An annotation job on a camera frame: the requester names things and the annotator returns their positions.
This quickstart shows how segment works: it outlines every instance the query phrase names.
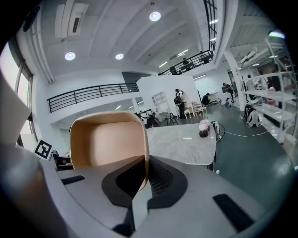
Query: railing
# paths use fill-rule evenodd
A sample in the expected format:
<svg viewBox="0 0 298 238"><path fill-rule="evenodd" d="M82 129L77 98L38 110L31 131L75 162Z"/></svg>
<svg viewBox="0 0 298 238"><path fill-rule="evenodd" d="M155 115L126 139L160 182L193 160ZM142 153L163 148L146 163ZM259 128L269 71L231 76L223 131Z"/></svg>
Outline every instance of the railing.
<svg viewBox="0 0 298 238"><path fill-rule="evenodd" d="M214 0L204 0L205 11L207 15L207 24L209 32L209 50L214 53L215 50L215 40L217 34L217 23L215 22L217 7L214 4Z"/></svg>
<svg viewBox="0 0 298 238"><path fill-rule="evenodd" d="M181 61L180 63L172 66L171 68L167 69L166 71L162 72L162 75L170 75L170 74L175 74L172 73L173 71L176 72L176 74L182 74L192 68L196 68L199 67L201 65L207 64L209 63L211 60L213 59L213 54L211 53L210 50L206 50L203 52L200 52L199 54L196 54L194 56L189 57L188 59L186 59L189 63L193 63L194 65L191 66L188 69L181 69L181 67L184 66L183 61Z"/></svg>
<svg viewBox="0 0 298 238"><path fill-rule="evenodd" d="M138 92L137 84L105 84L92 87L85 87L67 93L63 93L47 99L50 112L55 112L61 108L77 104L90 99L101 98L105 96Z"/></svg>

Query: column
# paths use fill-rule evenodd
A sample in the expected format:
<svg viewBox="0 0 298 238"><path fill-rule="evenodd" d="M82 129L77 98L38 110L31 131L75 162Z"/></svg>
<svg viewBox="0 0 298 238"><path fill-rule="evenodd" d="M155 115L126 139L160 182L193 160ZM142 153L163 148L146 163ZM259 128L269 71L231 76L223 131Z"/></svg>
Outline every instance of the column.
<svg viewBox="0 0 298 238"><path fill-rule="evenodd" d="M134 105L135 112L140 113L140 109L139 109L138 103L136 102L136 99L132 98L131 101L132 101L132 104Z"/></svg>
<svg viewBox="0 0 298 238"><path fill-rule="evenodd" d="M238 91L238 100L239 100L239 105L240 105L240 110L244 111L244 105L246 105L246 102L244 102L245 97L243 95L242 92L242 77L241 77L241 73L240 70L238 70L238 65L237 62L235 61L235 58L233 56L233 54L231 53L230 49L227 49L224 51L224 56L226 57L230 68L232 70L234 79L235 79L235 83L236 83L236 87L237 87L237 91Z"/></svg>

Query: gray floor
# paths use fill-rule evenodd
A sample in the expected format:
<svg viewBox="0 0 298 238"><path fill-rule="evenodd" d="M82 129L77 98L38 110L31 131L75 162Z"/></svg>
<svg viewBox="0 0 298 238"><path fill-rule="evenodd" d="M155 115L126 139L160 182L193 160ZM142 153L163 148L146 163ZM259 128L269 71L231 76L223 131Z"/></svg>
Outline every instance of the gray floor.
<svg viewBox="0 0 298 238"><path fill-rule="evenodd" d="M209 106L207 113L209 120L219 122L230 133L255 135L266 131L262 126L246 127L240 119L240 110L235 106L221 107L217 104ZM178 124L192 124L202 119L192 117L177 121ZM220 176L251 195L265 209L283 201L296 176L293 163L269 132L254 137L226 133L217 143L215 169L220 171Z"/></svg>

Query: black bag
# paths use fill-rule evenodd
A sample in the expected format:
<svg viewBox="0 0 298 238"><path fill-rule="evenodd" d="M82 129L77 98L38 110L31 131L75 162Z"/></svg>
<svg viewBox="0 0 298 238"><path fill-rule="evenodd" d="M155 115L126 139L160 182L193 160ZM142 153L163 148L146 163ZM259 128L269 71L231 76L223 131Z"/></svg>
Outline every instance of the black bag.
<svg viewBox="0 0 298 238"><path fill-rule="evenodd" d="M180 106L183 103L183 101L179 96L176 96L174 99L174 103L176 106Z"/></svg>

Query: ceiling light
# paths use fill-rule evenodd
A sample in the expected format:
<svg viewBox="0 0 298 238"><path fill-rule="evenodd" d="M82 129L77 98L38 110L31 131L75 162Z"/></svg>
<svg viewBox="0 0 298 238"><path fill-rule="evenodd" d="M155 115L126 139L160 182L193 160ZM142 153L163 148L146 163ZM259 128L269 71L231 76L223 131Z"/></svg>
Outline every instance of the ceiling light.
<svg viewBox="0 0 298 238"><path fill-rule="evenodd" d="M162 66L164 66L166 63L167 63L167 61L166 61L166 62L164 62L162 65L160 65L160 66L159 66L159 68L160 68L160 67L162 67Z"/></svg>
<svg viewBox="0 0 298 238"><path fill-rule="evenodd" d="M115 58L117 59L117 60L120 60L120 59L122 59L124 57L124 55L123 54L117 54L116 56L115 56Z"/></svg>
<svg viewBox="0 0 298 238"><path fill-rule="evenodd" d="M157 20L160 19L160 17L161 17L161 15L160 15L159 12L153 12L153 13L150 14L149 19L151 21L157 21Z"/></svg>
<svg viewBox="0 0 298 238"><path fill-rule="evenodd" d="M199 77L196 77L196 78L194 78L194 80L199 79L199 78L204 77L204 76L206 76L206 74L203 74L203 75L201 75Z"/></svg>
<svg viewBox="0 0 298 238"><path fill-rule="evenodd" d="M187 52L187 51L188 50L182 51L181 53L178 54L178 56L181 55L181 54L183 54L183 53L185 53L185 52Z"/></svg>
<svg viewBox="0 0 298 238"><path fill-rule="evenodd" d="M211 22L209 22L209 24L211 25L211 24L214 24L214 23L217 23L217 22L218 22L218 19L212 20Z"/></svg>
<svg viewBox="0 0 298 238"><path fill-rule="evenodd" d="M280 37L280 38L283 38L285 39L285 35L280 33L280 32L270 32L269 36L272 36L272 37Z"/></svg>
<svg viewBox="0 0 298 238"><path fill-rule="evenodd" d="M75 58L75 53L73 53L73 52L68 52L65 55L66 60L73 60L74 58Z"/></svg>

